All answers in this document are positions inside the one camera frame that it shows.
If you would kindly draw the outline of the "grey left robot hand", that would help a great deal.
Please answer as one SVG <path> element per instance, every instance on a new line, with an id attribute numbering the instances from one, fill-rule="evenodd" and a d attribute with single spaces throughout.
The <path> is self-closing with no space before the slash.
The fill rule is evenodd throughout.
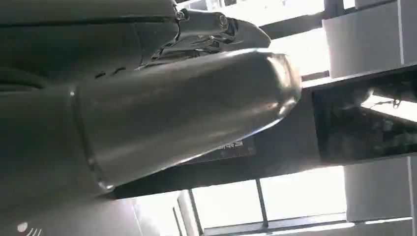
<path id="1" fill-rule="evenodd" d="M 1 221 L 274 126 L 302 82 L 270 42 L 250 22 L 173 0 L 1 1 Z"/>

